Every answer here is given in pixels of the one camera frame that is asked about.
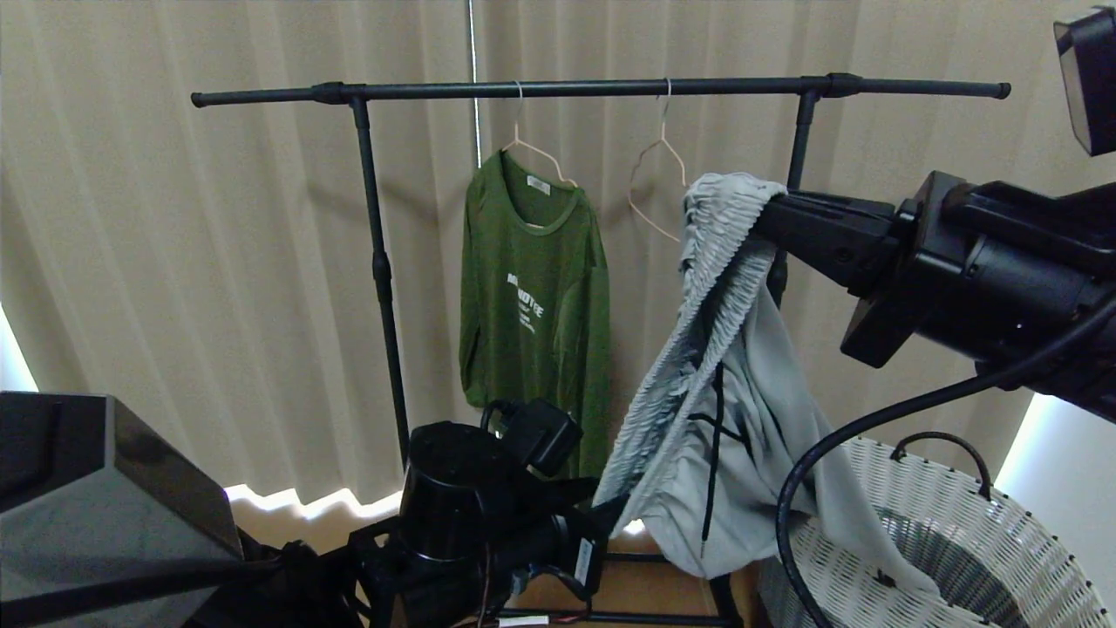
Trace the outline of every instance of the curtain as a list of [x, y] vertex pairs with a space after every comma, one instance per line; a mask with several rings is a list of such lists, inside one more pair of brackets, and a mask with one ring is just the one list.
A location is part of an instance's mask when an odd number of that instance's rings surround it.
[[[1065, 193], [1114, 175], [1077, 146], [1054, 2], [4, 2], [0, 289], [44, 390], [118, 396], [223, 485], [401, 485], [352, 113], [319, 104], [195, 109], [191, 91], [357, 83], [775, 76], [1007, 80], [1007, 100], [858, 95], [818, 104], [802, 186], [898, 201], [933, 168]], [[663, 100], [531, 99], [522, 136], [599, 214], [612, 279], [613, 404], [674, 323], [677, 244], [626, 193]], [[471, 100], [369, 105], [412, 427], [475, 421], [458, 367], [461, 215], [475, 166]], [[483, 156], [514, 99], [479, 106]], [[674, 97], [667, 136], [692, 181], [785, 180], [792, 96]], [[517, 153], [545, 175], [551, 170]], [[681, 174], [656, 151], [641, 209], [681, 222]], [[855, 300], [791, 261], [787, 325], [831, 423], [968, 377], [920, 339], [882, 370], [839, 350]], [[881, 428], [971, 439], [999, 467], [1030, 395], [992, 392]], [[923, 450], [965, 466], [949, 445]]]

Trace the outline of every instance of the green long-sleeve shirt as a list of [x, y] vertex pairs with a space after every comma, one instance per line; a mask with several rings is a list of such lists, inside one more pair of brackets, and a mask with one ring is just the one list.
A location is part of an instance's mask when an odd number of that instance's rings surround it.
[[585, 433], [570, 476], [599, 476], [609, 450], [608, 267], [585, 191], [501, 151], [469, 185], [464, 222], [465, 399], [550, 402]]

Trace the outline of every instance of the hanger hook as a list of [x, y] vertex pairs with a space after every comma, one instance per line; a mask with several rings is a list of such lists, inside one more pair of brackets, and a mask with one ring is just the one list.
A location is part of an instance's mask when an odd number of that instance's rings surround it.
[[517, 80], [516, 87], [519, 87], [519, 108], [516, 109], [516, 124], [519, 124], [519, 118], [523, 115], [523, 85]]
[[671, 85], [671, 78], [670, 77], [666, 77], [663, 80], [666, 81], [666, 102], [663, 103], [663, 119], [662, 119], [662, 123], [666, 124], [666, 112], [667, 112], [667, 109], [671, 108], [671, 95], [673, 94], [674, 88]]

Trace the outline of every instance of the white wicker basket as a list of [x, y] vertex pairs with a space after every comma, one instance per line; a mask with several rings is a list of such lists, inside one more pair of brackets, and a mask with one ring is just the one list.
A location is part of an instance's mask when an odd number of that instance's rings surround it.
[[[974, 454], [984, 482], [917, 456], [906, 443], [942, 437]], [[924, 433], [893, 450], [857, 438], [844, 445], [895, 544], [934, 579], [942, 596], [908, 593], [821, 535], [815, 522], [791, 538], [802, 577], [835, 627], [1113, 626], [1074, 557], [1007, 495], [988, 487], [966, 443]], [[760, 598], [777, 628], [814, 627], [778, 559], [763, 561]]]

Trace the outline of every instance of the clothes hanger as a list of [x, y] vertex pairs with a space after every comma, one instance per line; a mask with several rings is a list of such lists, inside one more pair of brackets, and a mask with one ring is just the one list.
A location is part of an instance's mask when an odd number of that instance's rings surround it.
[[504, 146], [503, 151], [507, 152], [512, 146], [523, 146], [525, 148], [529, 148], [529, 149], [535, 151], [536, 153], [538, 153], [538, 154], [547, 157], [548, 160], [550, 160], [550, 163], [555, 164], [555, 170], [558, 171], [558, 180], [559, 181], [561, 181], [562, 183], [569, 183], [570, 185], [574, 185], [576, 187], [577, 186], [577, 182], [574, 181], [573, 178], [567, 178], [566, 176], [562, 175], [562, 173], [561, 173], [561, 166], [558, 165], [558, 160], [556, 160], [554, 157], [554, 155], [551, 155], [550, 153], [548, 153], [548, 152], [546, 152], [543, 149], [537, 148], [537, 147], [535, 147], [535, 146], [532, 146], [532, 145], [528, 144], [527, 142], [525, 142], [525, 141], [522, 141], [522, 139], [519, 138], [519, 118], [523, 115], [523, 86], [517, 80], [516, 81], [516, 87], [519, 87], [519, 108], [516, 109], [516, 125], [513, 126], [513, 128], [514, 128], [514, 139], [512, 139], [511, 143], [509, 143], [507, 146]]
[[686, 183], [686, 164], [685, 164], [685, 162], [682, 161], [682, 156], [679, 155], [679, 152], [674, 149], [674, 146], [672, 146], [671, 142], [666, 138], [666, 110], [668, 108], [671, 108], [671, 91], [672, 91], [671, 79], [666, 78], [666, 102], [663, 103], [663, 115], [660, 118], [658, 139], [655, 139], [654, 142], [652, 142], [652, 144], [650, 146], [647, 146], [646, 148], [644, 148], [643, 152], [639, 153], [638, 158], [635, 160], [635, 165], [632, 166], [632, 175], [628, 176], [628, 206], [631, 206], [632, 211], [635, 211], [636, 214], [639, 215], [639, 218], [643, 218], [643, 220], [647, 224], [651, 224], [652, 226], [654, 226], [656, 231], [658, 231], [660, 233], [666, 235], [667, 238], [671, 238], [674, 241], [679, 241], [677, 236], [672, 235], [671, 233], [666, 232], [665, 229], [663, 229], [658, 224], [655, 224], [655, 222], [652, 221], [651, 218], [647, 218], [647, 214], [645, 214], [644, 212], [639, 211], [639, 207], [635, 205], [635, 201], [632, 200], [632, 186], [635, 184], [635, 172], [637, 170], [639, 170], [639, 164], [643, 163], [644, 155], [646, 155], [648, 152], [651, 152], [652, 148], [654, 148], [655, 146], [657, 146], [660, 144], [662, 144], [663, 146], [666, 146], [666, 149], [670, 151], [672, 155], [674, 155], [674, 161], [679, 162], [679, 167], [682, 168], [682, 186], [685, 187], [687, 185], [687, 183]]

